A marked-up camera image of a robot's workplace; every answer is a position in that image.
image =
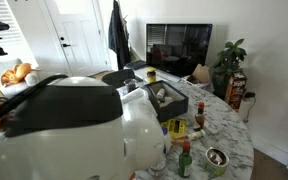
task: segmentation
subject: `condiment bottle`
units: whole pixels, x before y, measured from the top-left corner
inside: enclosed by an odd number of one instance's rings
[[[200,131],[197,131],[197,132],[188,134],[188,135],[187,135],[187,138],[188,138],[190,141],[194,141],[194,140],[197,140],[197,139],[200,138],[200,137],[205,136],[205,134],[206,134],[205,131],[202,129],[202,130],[200,130]]]
[[[156,81],[156,72],[154,68],[148,68],[147,70],[147,81],[153,83]]]
[[[178,160],[178,175],[187,178],[191,175],[192,171],[192,156],[190,155],[191,144],[189,141],[184,141],[183,152]]]
[[[195,120],[198,126],[194,125],[194,131],[200,131],[204,128],[205,116],[204,116],[204,103],[198,104],[198,113],[195,115]]]

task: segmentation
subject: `red cap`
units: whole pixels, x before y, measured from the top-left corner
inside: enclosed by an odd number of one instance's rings
[[[184,141],[183,149],[190,149],[190,148],[191,148],[191,143],[189,141]]]
[[[203,102],[200,102],[200,103],[198,104],[198,107],[204,108],[204,103],[203,103]]]

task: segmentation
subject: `food container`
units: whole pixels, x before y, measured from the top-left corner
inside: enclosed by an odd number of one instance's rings
[[[217,148],[210,147],[205,151],[204,155],[204,168],[211,176],[222,175],[229,163],[228,156]]]

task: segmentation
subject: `lid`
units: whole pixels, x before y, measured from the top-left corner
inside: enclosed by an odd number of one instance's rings
[[[203,103],[203,102],[200,102],[200,103],[198,104],[198,107],[199,107],[199,108],[204,108],[204,103]]]
[[[155,71],[154,68],[148,68],[148,69],[147,69],[147,72],[154,72],[154,71]]]
[[[166,127],[162,127],[163,130],[163,134],[166,135],[167,134],[167,128]]]
[[[183,149],[189,150],[191,148],[191,143],[189,141],[184,141]]]

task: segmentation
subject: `orange object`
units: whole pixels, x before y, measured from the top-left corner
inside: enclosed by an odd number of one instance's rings
[[[40,71],[38,69],[32,69],[31,64],[23,63],[16,64],[12,70],[5,70],[0,76],[0,86],[6,87],[7,84],[16,84],[24,80],[27,74],[31,71]]]

